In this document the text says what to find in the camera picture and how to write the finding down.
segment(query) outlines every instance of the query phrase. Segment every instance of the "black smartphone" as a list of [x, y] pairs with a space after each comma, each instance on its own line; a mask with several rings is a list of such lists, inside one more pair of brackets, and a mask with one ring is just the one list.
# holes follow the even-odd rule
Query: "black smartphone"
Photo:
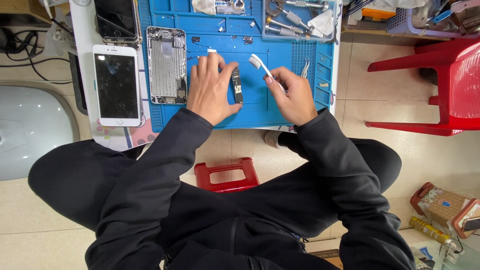
[[467, 232], [467, 231], [473, 231], [478, 229], [480, 229], [480, 217], [466, 219], [463, 221], [462, 231]]
[[98, 31], [105, 41], [136, 42], [137, 21], [133, 0], [95, 0]]

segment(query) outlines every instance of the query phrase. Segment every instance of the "white sneaker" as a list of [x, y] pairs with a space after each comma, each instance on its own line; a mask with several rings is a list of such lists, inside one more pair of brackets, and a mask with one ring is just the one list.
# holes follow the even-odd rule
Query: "white sneaker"
[[286, 146], [281, 146], [278, 144], [278, 136], [282, 133], [282, 131], [277, 130], [269, 130], [265, 133], [264, 141], [266, 144], [270, 145], [273, 148], [277, 149], [287, 149]]

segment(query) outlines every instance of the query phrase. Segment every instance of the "black jacket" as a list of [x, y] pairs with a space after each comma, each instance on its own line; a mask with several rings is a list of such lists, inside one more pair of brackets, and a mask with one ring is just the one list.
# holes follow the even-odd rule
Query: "black jacket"
[[[160, 222], [180, 186], [179, 176], [192, 167], [195, 150], [212, 129], [187, 109], [172, 117], [111, 190], [97, 240], [85, 255], [89, 269], [158, 269], [163, 254], [156, 241]], [[326, 181], [325, 188], [338, 207], [338, 219], [348, 229], [340, 242], [344, 269], [415, 269], [411, 251], [397, 231], [400, 220], [387, 213], [389, 204], [380, 194], [378, 178], [330, 112], [319, 111], [315, 119], [295, 130], [318, 174], [336, 179]], [[175, 258], [169, 270], [336, 269], [303, 253], [299, 241], [279, 226], [255, 218], [225, 220], [186, 236], [168, 247], [168, 255]]]

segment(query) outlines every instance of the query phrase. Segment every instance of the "white table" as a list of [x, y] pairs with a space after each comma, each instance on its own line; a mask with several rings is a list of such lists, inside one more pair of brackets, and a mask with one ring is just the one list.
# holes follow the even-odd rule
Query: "white table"
[[[341, 13], [342, 0], [336, 0], [337, 13]], [[78, 61], [80, 64], [80, 73], [84, 86], [85, 99], [87, 103], [88, 119], [90, 122], [90, 131], [92, 138], [99, 144], [116, 151], [125, 151], [132, 147], [147, 144], [153, 141], [158, 133], [152, 131], [150, 121], [149, 96], [147, 93], [147, 85], [145, 80], [144, 58], [142, 49], [138, 51], [140, 65], [140, 89], [142, 94], [142, 106], [144, 115], [142, 117], [142, 126], [140, 127], [106, 127], [98, 122], [99, 113], [97, 98], [95, 93], [93, 72], [93, 56], [92, 46], [94, 44], [102, 44], [102, 38], [96, 31], [95, 21], [95, 4], [92, 1], [88, 6], [79, 6], [70, 1], [70, 10], [72, 12], [72, 23], [75, 33], [75, 41], [77, 45]], [[336, 85], [338, 71], [338, 56], [340, 51], [340, 30], [341, 15], [338, 16], [336, 26], [337, 42], [334, 46], [333, 54], [333, 74], [332, 74], [332, 95], [334, 96], [333, 104], [330, 106], [331, 113], [335, 113], [336, 105]], [[291, 126], [269, 126], [261, 129], [273, 129], [293, 132]]]

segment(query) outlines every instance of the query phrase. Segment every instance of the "cracked screen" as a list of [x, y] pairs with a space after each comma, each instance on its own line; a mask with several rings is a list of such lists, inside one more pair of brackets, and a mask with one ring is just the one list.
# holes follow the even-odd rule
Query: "cracked screen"
[[95, 54], [101, 118], [138, 118], [135, 58]]

